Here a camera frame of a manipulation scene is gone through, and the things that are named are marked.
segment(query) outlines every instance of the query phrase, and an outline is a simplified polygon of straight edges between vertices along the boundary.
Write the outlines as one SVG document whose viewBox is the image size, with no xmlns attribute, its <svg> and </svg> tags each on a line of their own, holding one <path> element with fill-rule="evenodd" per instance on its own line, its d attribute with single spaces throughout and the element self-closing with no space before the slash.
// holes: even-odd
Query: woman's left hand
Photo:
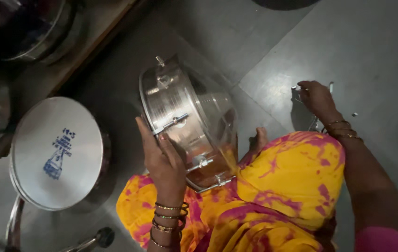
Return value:
<svg viewBox="0 0 398 252">
<path fill-rule="evenodd" d="M 143 140 L 144 164 L 157 188 L 157 202 L 168 207 L 180 207 L 186 190 L 185 164 L 167 135 L 159 136 L 158 146 L 143 119 L 135 119 Z"/>
</svg>

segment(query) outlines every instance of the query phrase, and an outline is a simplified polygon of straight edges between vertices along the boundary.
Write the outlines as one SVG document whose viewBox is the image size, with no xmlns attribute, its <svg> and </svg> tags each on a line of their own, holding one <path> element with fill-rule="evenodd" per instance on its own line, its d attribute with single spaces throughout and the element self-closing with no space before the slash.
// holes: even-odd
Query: tie-dye fabric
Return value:
<svg viewBox="0 0 398 252">
<path fill-rule="evenodd" d="M 198 194 L 187 188 L 190 214 L 182 251 L 320 251 L 314 232 L 333 216 L 345 153 L 334 138 L 293 132 L 240 165 L 236 179 Z M 131 236 L 147 248 L 156 189 L 134 175 L 116 204 Z"/>
</svg>

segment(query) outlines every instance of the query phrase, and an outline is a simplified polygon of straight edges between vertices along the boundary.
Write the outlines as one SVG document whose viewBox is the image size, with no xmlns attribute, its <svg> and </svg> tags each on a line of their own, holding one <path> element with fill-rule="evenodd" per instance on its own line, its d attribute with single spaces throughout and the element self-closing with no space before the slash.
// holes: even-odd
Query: woman's hand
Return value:
<svg viewBox="0 0 398 252">
<path fill-rule="evenodd" d="M 144 164 L 157 188 L 157 202 L 168 207 L 182 206 L 186 190 L 186 170 L 182 159 L 167 135 L 159 136 L 158 146 L 143 119 L 135 119 L 143 140 Z"/>
<path fill-rule="evenodd" d="M 324 125 L 344 119 L 326 86 L 316 81 L 301 81 L 298 85 L 301 87 L 300 99 Z"/>
</svg>

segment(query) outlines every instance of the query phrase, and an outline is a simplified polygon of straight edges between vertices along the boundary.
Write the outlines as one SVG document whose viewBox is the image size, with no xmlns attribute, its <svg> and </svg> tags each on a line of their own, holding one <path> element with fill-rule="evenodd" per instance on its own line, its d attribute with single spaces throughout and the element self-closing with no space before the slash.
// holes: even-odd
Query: foot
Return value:
<svg viewBox="0 0 398 252">
<path fill-rule="evenodd" d="M 268 141 L 268 131 L 263 127 L 256 128 L 256 136 L 251 137 L 250 141 L 250 151 L 260 152 L 263 147 L 269 142 Z"/>
</svg>

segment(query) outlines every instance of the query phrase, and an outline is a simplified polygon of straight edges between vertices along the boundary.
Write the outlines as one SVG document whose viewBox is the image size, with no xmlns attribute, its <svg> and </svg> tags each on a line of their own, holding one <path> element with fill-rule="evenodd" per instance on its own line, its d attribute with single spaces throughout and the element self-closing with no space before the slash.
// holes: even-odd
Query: steel drum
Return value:
<svg viewBox="0 0 398 252">
<path fill-rule="evenodd" d="M 196 192 L 223 186 L 236 170 L 236 111 L 230 96 L 177 56 L 157 57 L 140 76 L 140 96 L 153 134 L 166 133 L 184 159 Z"/>
<path fill-rule="evenodd" d="M 11 145 L 12 184 L 35 206 L 62 210 L 94 188 L 108 162 L 108 138 L 75 100 L 54 97 L 20 121 Z"/>
</svg>

